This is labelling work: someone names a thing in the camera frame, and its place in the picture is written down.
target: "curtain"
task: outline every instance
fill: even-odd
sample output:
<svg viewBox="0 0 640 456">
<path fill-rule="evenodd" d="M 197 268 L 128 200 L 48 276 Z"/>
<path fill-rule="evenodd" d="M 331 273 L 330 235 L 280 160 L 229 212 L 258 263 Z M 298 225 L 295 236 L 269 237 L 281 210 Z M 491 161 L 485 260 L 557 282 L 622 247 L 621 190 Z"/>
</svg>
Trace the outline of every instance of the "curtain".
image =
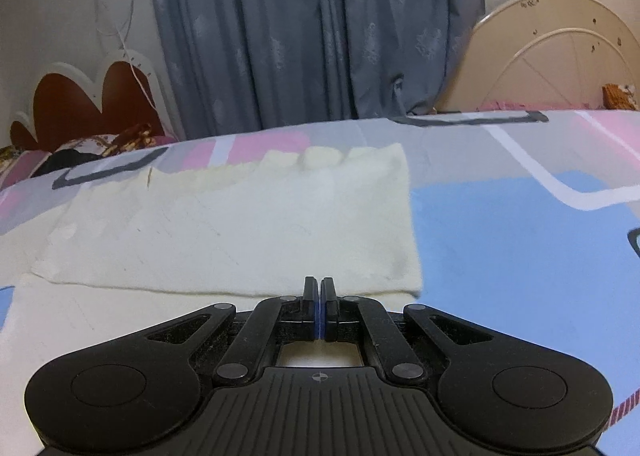
<svg viewBox="0 0 640 456">
<path fill-rule="evenodd" d="M 189 139 L 430 109 L 484 0 L 153 0 Z"/>
</svg>

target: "bed sheet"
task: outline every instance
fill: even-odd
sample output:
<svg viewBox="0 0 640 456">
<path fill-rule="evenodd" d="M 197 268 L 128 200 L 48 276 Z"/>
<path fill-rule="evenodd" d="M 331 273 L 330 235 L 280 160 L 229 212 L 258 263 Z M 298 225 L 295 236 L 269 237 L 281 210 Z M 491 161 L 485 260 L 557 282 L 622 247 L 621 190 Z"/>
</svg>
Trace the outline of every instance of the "bed sheet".
<svg viewBox="0 0 640 456">
<path fill-rule="evenodd" d="M 171 173 L 259 160 L 270 149 L 348 151 L 393 143 L 402 144 L 410 167 L 424 278 L 418 301 L 592 364 L 607 377 L 616 404 L 599 447 L 611 455 L 640 454 L 638 113 L 492 112 L 409 124 L 374 119 L 178 143 L 5 190 L 0 233 L 70 201 L 85 184 L 131 176 L 128 169 Z M 51 285 L 31 274 L 0 289 L 3 380 L 211 303 L 209 295 Z M 229 299 L 240 309 L 255 304 Z M 409 300 L 383 298 L 390 309 Z M 16 392 L 0 406 L 0 430 L 10 429 L 14 440 L 4 450 L 18 456 L 39 447 L 20 398 Z"/>
</svg>

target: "blue patch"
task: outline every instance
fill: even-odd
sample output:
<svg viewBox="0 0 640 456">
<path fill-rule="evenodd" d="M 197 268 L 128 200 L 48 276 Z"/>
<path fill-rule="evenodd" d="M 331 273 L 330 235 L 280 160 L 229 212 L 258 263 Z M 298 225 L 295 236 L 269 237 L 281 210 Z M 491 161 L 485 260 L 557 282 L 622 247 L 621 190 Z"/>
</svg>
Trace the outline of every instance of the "blue patch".
<svg viewBox="0 0 640 456">
<path fill-rule="evenodd" d="M 607 189 L 580 172 L 558 178 Z M 615 405 L 638 389 L 640 258 L 626 235 L 640 224 L 627 205 L 578 211 L 511 178 L 417 189 L 412 207 L 421 302 L 586 360 Z"/>
<path fill-rule="evenodd" d="M 2 325 L 4 324 L 4 318 L 6 317 L 7 312 L 9 312 L 13 296 L 14 287 L 4 287 L 4 289 L 0 289 L 0 328 L 2 328 Z"/>
</svg>

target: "bed headboard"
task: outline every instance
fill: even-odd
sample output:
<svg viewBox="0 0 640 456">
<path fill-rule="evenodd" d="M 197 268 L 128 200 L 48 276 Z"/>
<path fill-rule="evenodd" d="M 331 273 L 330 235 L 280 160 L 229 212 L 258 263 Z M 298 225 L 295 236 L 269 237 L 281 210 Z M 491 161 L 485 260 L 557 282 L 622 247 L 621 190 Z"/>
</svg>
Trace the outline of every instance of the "bed headboard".
<svg viewBox="0 0 640 456">
<path fill-rule="evenodd" d="M 139 123 L 150 124 L 152 135 L 171 132 L 165 128 L 169 119 L 151 62 L 137 52 L 129 54 L 156 109 L 146 99 L 121 50 L 104 59 L 95 83 L 77 68 L 56 62 L 38 75 L 30 112 L 18 113 L 11 124 L 12 144 L 54 152 L 73 139 L 116 135 Z"/>
<path fill-rule="evenodd" d="M 436 109 L 596 108 L 608 83 L 640 88 L 640 44 L 615 13 L 596 0 L 511 0 L 476 25 Z"/>
</svg>

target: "pillow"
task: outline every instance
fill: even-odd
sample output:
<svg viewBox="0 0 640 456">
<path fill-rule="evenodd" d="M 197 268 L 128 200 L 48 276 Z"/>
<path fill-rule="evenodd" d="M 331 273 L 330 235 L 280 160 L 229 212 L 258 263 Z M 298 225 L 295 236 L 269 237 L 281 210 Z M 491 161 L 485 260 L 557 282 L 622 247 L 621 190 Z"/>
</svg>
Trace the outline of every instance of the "pillow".
<svg viewBox="0 0 640 456">
<path fill-rule="evenodd" d="M 113 157 L 126 151 L 146 149 L 176 142 L 170 137 L 152 137 L 150 124 L 136 124 L 125 129 L 120 135 L 111 141 L 111 144 L 102 153 L 103 157 Z"/>
<path fill-rule="evenodd" d="M 64 149 L 74 149 L 78 153 L 91 153 L 93 155 L 102 155 L 117 135 L 93 135 L 84 139 L 75 139 L 62 144 L 56 152 Z"/>
<path fill-rule="evenodd" d="M 30 178 L 50 155 L 48 151 L 24 151 L 15 146 L 0 149 L 0 191 Z"/>
</svg>

